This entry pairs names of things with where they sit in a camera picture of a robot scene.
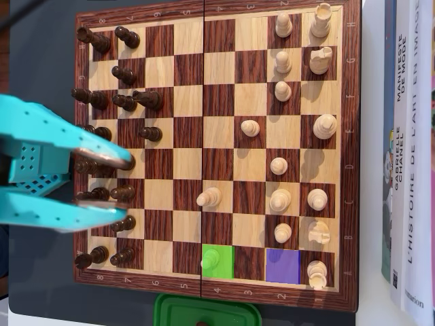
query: green square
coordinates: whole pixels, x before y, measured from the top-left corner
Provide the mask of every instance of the green square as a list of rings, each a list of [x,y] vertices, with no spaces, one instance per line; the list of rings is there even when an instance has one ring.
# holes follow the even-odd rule
[[[203,244],[203,260],[208,250],[216,250],[219,254],[217,265],[202,269],[203,276],[214,278],[234,278],[234,247]]]

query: gray table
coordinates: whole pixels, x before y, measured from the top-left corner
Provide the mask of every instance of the gray table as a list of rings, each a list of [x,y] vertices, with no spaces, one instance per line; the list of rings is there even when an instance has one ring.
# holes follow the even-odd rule
[[[16,11],[28,0],[11,0]],[[159,0],[51,0],[11,30],[10,92],[73,122],[75,13]],[[72,183],[51,195],[71,201]],[[10,309],[100,325],[150,326],[155,293],[73,282],[72,235],[11,227]],[[258,305],[264,326],[355,325],[355,315]]]

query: purple square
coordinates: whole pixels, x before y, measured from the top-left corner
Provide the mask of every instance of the purple square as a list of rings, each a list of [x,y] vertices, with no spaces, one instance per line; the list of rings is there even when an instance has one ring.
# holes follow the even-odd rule
[[[266,282],[300,284],[298,250],[266,250]]]

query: wooden chessboard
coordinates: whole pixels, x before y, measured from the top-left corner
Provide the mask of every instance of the wooden chessboard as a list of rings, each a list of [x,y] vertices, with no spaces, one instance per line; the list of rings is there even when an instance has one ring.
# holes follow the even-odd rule
[[[108,127],[112,141],[136,159],[131,171],[113,175],[74,175],[76,192],[98,186],[130,184],[137,190],[128,214],[137,225],[115,234],[110,227],[78,232],[75,255],[99,245],[113,255],[128,246],[134,261],[120,267],[108,261],[75,270],[81,283],[181,293],[224,300],[262,302],[356,311],[358,301],[358,212],[360,175],[360,13],[358,0],[329,1],[333,14],[327,37],[310,34],[321,1],[189,0],[81,13],[76,25],[111,39],[100,55],[75,41],[75,87],[101,90],[111,98],[133,90],[157,90],[160,111],[141,105],[127,112],[110,104],[105,111],[75,104],[76,124]],[[279,12],[290,15],[292,34],[276,36]],[[129,49],[114,35],[117,26],[136,32],[141,43]],[[324,75],[309,68],[312,50],[329,46],[332,66]],[[274,70],[284,50],[292,70]],[[111,75],[119,65],[138,76],[127,86]],[[292,97],[282,103],[275,84],[287,82]],[[315,119],[336,117],[336,134],[319,140]],[[260,133],[245,136],[240,124],[255,120]],[[157,143],[138,137],[143,126],[157,126]],[[276,157],[289,168],[274,175]],[[208,187],[222,191],[216,207],[196,204]],[[274,190],[292,195],[283,213],[268,204]],[[314,211],[307,204],[315,188],[328,205]],[[331,240],[308,240],[308,226],[323,221]],[[280,244],[274,229],[292,228]],[[220,253],[215,272],[201,272],[202,254]],[[327,287],[309,286],[307,266],[319,260],[327,267]]]

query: green plastic container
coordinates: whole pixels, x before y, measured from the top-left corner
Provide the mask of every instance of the green plastic container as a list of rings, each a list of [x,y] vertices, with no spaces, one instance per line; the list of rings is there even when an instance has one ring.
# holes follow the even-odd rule
[[[261,316],[251,304],[160,294],[154,303],[153,326],[261,326]]]

